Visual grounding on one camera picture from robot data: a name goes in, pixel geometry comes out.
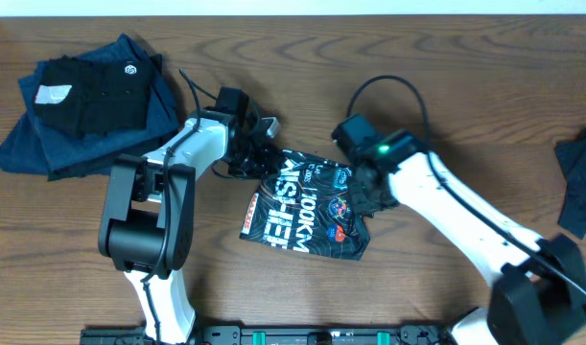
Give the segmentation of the black jersey with orange lines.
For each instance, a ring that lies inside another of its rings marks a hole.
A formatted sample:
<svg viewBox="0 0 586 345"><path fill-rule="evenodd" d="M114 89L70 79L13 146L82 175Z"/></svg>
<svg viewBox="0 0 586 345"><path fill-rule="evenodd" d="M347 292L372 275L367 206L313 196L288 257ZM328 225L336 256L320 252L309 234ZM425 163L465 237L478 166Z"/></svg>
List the black jersey with orange lines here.
<svg viewBox="0 0 586 345"><path fill-rule="evenodd" d="M309 153L285 149L274 174L253 194L240 238L274 248L358 261L370 242L352 207L352 170Z"/></svg>

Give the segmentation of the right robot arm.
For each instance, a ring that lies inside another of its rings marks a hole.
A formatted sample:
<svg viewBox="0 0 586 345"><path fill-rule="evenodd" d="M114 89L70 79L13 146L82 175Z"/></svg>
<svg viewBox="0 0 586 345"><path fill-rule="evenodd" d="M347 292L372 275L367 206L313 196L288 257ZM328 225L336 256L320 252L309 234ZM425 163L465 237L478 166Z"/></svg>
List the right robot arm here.
<svg viewBox="0 0 586 345"><path fill-rule="evenodd" d="M363 116L331 137L352 165L355 210L404 205L458 248L491 289L447 327L452 344L562 344L586 326L586 266L565 235L545 239L463 184L427 143L401 129L379 133Z"/></svg>

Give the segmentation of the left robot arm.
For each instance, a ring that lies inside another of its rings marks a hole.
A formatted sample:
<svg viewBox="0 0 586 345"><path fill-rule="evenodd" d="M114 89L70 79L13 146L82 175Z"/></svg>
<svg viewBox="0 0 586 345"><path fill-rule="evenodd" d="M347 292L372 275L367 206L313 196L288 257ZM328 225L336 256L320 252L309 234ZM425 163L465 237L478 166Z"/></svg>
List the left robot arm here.
<svg viewBox="0 0 586 345"><path fill-rule="evenodd" d="M108 331L100 344L186 344L196 313L182 268L190 251L198 179L224 162L238 179L260 179L280 161L280 123L239 88L221 88L198 105L181 130L140 156L122 154L111 168L98 236L101 255L133 286L146 324Z"/></svg>

